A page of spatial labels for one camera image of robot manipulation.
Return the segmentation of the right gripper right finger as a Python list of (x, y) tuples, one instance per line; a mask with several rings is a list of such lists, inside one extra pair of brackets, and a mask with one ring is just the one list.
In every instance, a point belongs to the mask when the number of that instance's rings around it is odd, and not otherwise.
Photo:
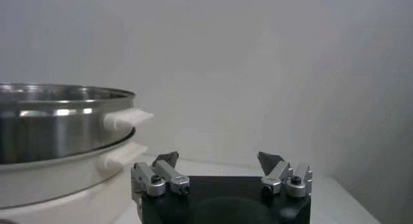
[(291, 198), (304, 198), (312, 194), (313, 172), (305, 163), (296, 168), (277, 154), (258, 152), (257, 158), (263, 169), (262, 192), (275, 196), (283, 190)]

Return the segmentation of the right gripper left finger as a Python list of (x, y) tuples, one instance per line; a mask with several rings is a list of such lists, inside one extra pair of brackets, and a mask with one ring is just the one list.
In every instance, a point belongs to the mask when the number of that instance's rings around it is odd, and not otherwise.
[(179, 153), (158, 155), (130, 169), (132, 200), (138, 212), (187, 212), (190, 177), (176, 170)]

